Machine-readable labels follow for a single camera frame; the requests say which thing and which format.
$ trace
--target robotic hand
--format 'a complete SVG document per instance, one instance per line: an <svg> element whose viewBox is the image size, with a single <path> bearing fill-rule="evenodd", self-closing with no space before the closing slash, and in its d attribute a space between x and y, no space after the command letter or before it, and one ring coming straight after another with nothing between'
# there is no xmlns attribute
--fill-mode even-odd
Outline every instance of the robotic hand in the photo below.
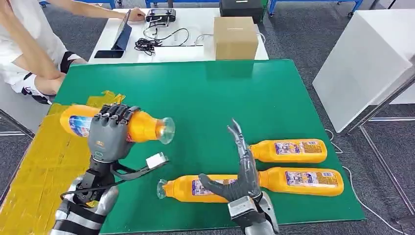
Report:
<svg viewBox="0 0 415 235"><path fill-rule="evenodd" d="M258 172L252 152L247 147L239 124L232 119L232 133L239 153L238 179L228 185L200 174L199 180L207 190L229 201L231 220L247 235L274 235L278 233L277 218L268 194L259 188Z"/></svg>
<svg viewBox="0 0 415 235"><path fill-rule="evenodd" d="M88 147L90 168L61 194L51 235L98 234L118 198L119 184L136 179L168 162L163 153L148 158L147 166L133 170L121 165L134 145L128 142L127 125L139 108L122 104L104 105L91 121ZM115 182L117 176L121 181Z"/></svg>

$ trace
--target orange bottle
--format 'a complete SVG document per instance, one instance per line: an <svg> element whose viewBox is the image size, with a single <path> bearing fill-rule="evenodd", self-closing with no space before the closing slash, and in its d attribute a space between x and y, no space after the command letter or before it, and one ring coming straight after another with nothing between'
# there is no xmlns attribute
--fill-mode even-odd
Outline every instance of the orange bottle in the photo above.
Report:
<svg viewBox="0 0 415 235"><path fill-rule="evenodd" d="M319 168L273 167L259 173L259 185L274 192L337 196L343 192L343 180L338 171ZM236 175L209 175L222 184L230 184ZM226 203L227 200L205 189L197 175L185 175L176 180L160 180L160 199L173 197L181 202Z"/></svg>
<svg viewBox="0 0 415 235"><path fill-rule="evenodd" d="M327 157L318 139L261 141L250 147L254 158L265 163L321 163Z"/></svg>
<svg viewBox="0 0 415 235"><path fill-rule="evenodd" d="M92 117L99 108L87 105L71 105L61 114L62 127L73 135L87 137L90 132ZM144 111L136 111L128 123L127 140L145 142L160 140L164 144L172 141L175 125L171 118L156 119Z"/></svg>

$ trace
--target yellow tape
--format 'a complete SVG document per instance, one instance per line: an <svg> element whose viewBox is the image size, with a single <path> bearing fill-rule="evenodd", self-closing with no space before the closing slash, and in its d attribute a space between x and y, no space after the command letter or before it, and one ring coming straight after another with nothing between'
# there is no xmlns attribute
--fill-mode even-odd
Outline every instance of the yellow tape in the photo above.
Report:
<svg viewBox="0 0 415 235"><path fill-rule="evenodd" d="M124 97L105 91L89 97L87 105L99 108ZM43 119L0 209L1 234L47 234L61 203L59 195L88 168L87 139L68 134L59 123L67 107L53 104Z"/></svg>

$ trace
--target green mat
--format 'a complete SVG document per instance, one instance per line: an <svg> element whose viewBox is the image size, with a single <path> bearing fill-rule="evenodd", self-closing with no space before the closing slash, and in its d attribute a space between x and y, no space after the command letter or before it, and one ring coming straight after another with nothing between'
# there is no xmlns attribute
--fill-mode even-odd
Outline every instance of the green mat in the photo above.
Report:
<svg viewBox="0 0 415 235"><path fill-rule="evenodd" d="M79 65L70 69L55 102L85 104L102 91L126 95L155 118L171 117L174 140L136 144L122 164L145 166L145 159L163 151L171 162L119 186L120 196L103 233L196 230L234 227L226 204L182 203L158 199L159 179L182 175L236 174L238 154L226 125L235 118L248 144L261 140L322 139L327 160L321 164L265 164L331 168L341 172L344 192L337 197L267 191L279 224L362 220L364 214L351 190L333 147L291 60L208 61L119 65Z"/></svg>

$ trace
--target gray carpet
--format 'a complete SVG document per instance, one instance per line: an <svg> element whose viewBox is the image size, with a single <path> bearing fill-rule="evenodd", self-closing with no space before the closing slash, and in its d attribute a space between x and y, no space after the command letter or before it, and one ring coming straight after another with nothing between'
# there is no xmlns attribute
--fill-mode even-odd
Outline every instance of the gray carpet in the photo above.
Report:
<svg viewBox="0 0 415 235"><path fill-rule="evenodd" d="M124 0L124 7L145 7L143 2ZM365 0L361 9L367 9L371 4ZM182 3L175 7L217 7L216 3ZM259 25L261 32L267 38L265 47L271 59L293 59L304 84L316 106L317 112L328 129L333 129L312 87L312 81L330 53L344 27L348 23L347 13L353 4L343 2L282 2L278 3L275 15L265 17ZM53 6L45 9L45 14L55 31L68 49L73 50L85 59L89 59L96 41L99 38L106 20L87 19L73 16ZM391 117L398 114L413 114L413 105L390 106L383 116ZM367 130L385 155L386 161L401 182L402 187L415 203L415 158L413 158L413 139L415 126L413 123L369 123ZM392 219L409 214L397 191L376 160L372 149L363 135L356 131L352 136L337 135L334 139L344 154L339 155L343 165L353 173L353 183L361 200L378 212L388 222ZM23 155L28 140L24 138L0 138L0 170L1 179L8 179L14 167ZM282 226L283 235L396 235L377 217L365 210L366 221L333 222L321 224L305 224ZM404 231L415 234L413 226L405 226ZM167 234L150 233L149 235ZM213 231L192 231L169 233L176 235L241 235L239 229Z"/></svg>

